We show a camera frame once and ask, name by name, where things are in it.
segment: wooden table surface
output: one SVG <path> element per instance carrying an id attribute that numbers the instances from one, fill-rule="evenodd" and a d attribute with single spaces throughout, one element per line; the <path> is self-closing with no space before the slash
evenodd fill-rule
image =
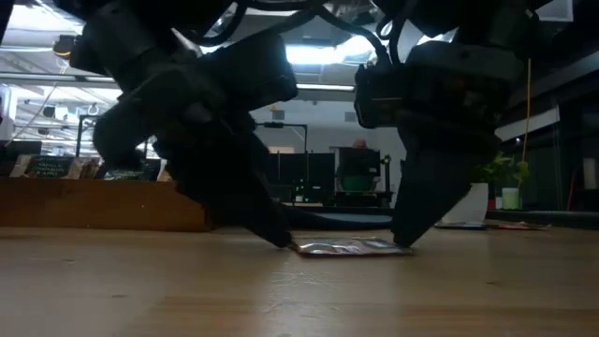
<path id="1" fill-rule="evenodd" d="M 412 257 L 305 259 L 238 231 L 0 228 L 0 336 L 599 336 L 598 243 L 433 229 Z"/>

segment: potted plant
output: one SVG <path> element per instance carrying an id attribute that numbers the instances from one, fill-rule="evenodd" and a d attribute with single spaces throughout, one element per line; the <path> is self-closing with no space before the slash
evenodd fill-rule
<path id="1" fill-rule="evenodd" d="M 504 175 L 504 188 L 502 188 L 502 204 L 504 210 L 519 210 L 520 207 L 520 187 L 530 176 L 528 163 L 513 158 L 507 164 L 506 174 Z"/>
<path id="2" fill-rule="evenodd" d="M 441 222 L 443 224 L 475 223 L 482 224 L 487 215 L 489 183 L 500 181 L 507 173 L 512 158 L 497 153 L 493 160 L 475 168 L 468 194 L 449 211 Z"/>

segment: green plant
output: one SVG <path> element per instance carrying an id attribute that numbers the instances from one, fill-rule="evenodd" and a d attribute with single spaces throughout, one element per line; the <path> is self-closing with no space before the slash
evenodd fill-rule
<path id="1" fill-rule="evenodd" d="M 531 175 L 526 161 L 516 162 L 514 157 L 506 157 L 501 151 L 486 165 L 475 168 L 473 183 L 517 183 L 520 186 Z"/>
<path id="2" fill-rule="evenodd" d="M 522 160 L 519 161 L 516 165 L 512 164 L 512 178 L 518 182 L 518 187 L 522 185 L 522 183 L 526 182 L 526 180 L 531 176 L 531 171 L 528 167 L 528 162 Z"/>
<path id="3" fill-rule="evenodd" d="M 503 152 L 498 152 L 490 163 L 475 168 L 472 182 L 494 183 L 503 179 L 507 173 L 507 165 L 512 160 L 512 158 L 504 157 Z"/>

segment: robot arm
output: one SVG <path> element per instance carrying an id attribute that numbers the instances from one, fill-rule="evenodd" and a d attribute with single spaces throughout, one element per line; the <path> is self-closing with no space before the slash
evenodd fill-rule
<path id="1" fill-rule="evenodd" d="M 364 127 L 397 127 L 408 150 L 391 227 L 395 242 L 409 246 L 467 193 L 474 167 L 495 155 L 493 130 L 522 70 L 519 57 L 528 52 L 525 33 L 533 30 L 533 10 L 547 1 L 373 0 L 385 13 L 377 38 L 337 19 L 322 0 L 237 1 L 217 37 L 204 36 L 232 1 L 55 0 L 87 21 L 71 65 L 111 75 L 124 92 L 95 128 L 94 145 L 107 163 L 130 162 L 136 146 L 156 135 L 154 147 L 168 159 L 182 193 L 215 212 L 236 214 L 279 247 L 291 242 L 288 219 L 270 200 L 248 113 L 297 94 L 279 34 L 320 16 L 373 44 L 377 62 L 358 70 L 355 107 Z M 172 31 L 218 45 L 249 7 L 297 12 L 200 58 Z M 403 64 L 397 41 L 406 20 L 428 36 L 459 31 L 450 44 L 414 47 Z M 381 39 L 389 39 L 390 54 Z M 238 174 L 231 179 L 227 168 Z"/>

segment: wooden counter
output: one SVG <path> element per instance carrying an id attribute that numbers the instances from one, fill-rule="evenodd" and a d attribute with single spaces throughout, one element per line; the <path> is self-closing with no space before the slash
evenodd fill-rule
<path id="1" fill-rule="evenodd" d="M 0 227 L 211 229 L 174 183 L 13 178 L 0 179 L 0 196 Z"/>
<path id="2" fill-rule="evenodd" d="M 0 336 L 599 334 L 599 232 L 433 229 L 413 257 L 305 259 L 231 230 L 0 228 Z"/>

